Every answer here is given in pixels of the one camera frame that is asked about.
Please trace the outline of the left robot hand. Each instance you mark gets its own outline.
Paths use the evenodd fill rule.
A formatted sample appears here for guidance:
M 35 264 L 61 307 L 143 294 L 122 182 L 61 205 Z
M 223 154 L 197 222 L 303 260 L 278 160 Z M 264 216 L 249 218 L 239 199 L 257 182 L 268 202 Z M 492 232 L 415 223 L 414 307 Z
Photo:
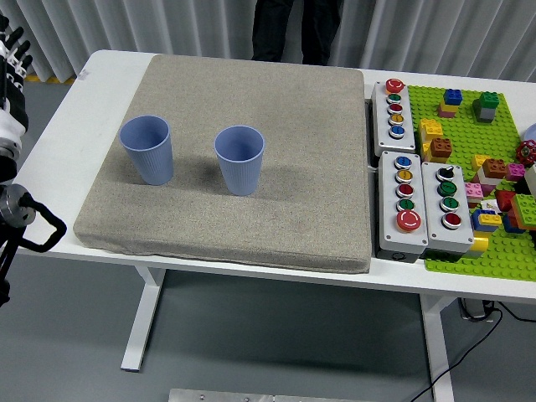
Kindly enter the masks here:
M 1 15 L 1 117 L 13 123 L 22 136 L 28 130 L 23 86 L 33 56 L 27 54 L 30 48 L 28 40 L 16 47 L 23 36 L 23 28 L 7 33 L 8 25 L 9 19 Z

